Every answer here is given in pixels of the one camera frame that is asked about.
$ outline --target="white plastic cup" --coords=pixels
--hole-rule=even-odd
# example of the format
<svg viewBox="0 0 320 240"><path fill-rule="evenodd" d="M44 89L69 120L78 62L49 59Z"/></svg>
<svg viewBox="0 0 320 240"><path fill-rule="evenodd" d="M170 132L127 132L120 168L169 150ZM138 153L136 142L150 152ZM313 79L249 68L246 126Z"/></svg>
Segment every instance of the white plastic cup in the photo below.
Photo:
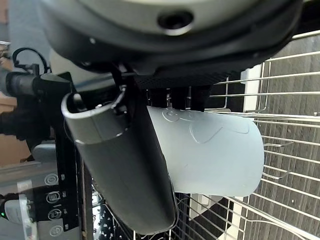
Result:
<svg viewBox="0 0 320 240"><path fill-rule="evenodd" d="M148 107L175 192L248 196L264 167L257 126L244 117Z"/></svg>

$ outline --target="wire rack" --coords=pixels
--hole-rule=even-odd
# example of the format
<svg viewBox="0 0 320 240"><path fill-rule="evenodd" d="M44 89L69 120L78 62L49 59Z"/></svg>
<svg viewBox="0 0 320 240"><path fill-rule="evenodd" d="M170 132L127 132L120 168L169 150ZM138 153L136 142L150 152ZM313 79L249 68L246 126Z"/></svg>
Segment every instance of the wire rack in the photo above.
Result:
<svg viewBox="0 0 320 240"><path fill-rule="evenodd" d="M248 197L177 193L179 222L164 235L174 240L320 240L320 32L296 35L265 61L260 76L219 82L219 111L251 118L265 152L263 175ZM232 84L245 93L228 93ZM256 92L249 85L256 84ZM244 98L252 109L230 112L228 101Z"/></svg>

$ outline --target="screw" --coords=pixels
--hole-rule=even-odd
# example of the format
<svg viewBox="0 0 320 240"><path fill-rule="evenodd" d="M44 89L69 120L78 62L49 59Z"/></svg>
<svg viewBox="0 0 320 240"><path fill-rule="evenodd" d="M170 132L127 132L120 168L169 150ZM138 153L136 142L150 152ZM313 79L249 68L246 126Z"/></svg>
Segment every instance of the screw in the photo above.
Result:
<svg viewBox="0 0 320 240"><path fill-rule="evenodd" d="M96 40L93 38L93 37L90 37L90 43L92 43L92 44L96 44Z"/></svg>

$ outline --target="camera lens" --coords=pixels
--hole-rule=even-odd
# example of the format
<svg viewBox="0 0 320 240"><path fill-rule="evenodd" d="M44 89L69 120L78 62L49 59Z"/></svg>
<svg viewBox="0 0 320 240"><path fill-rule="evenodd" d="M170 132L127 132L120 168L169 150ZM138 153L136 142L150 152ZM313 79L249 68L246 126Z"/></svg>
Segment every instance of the camera lens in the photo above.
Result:
<svg viewBox="0 0 320 240"><path fill-rule="evenodd" d="M185 34L192 28L194 16L188 11L164 13L158 18L158 25L170 36Z"/></svg>

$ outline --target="embossed logo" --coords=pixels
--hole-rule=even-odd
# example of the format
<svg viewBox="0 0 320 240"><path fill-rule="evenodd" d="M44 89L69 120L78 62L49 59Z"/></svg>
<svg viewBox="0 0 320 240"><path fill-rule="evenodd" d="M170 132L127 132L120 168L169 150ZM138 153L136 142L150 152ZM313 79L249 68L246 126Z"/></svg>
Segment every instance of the embossed logo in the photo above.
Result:
<svg viewBox="0 0 320 240"><path fill-rule="evenodd" d="M249 132L248 123L236 116L231 117L219 113L178 109L164 109L162 116L171 123L178 121L189 122L189 132L193 140L198 144L205 144L210 141L221 130L239 134L247 134Z"/></svg>

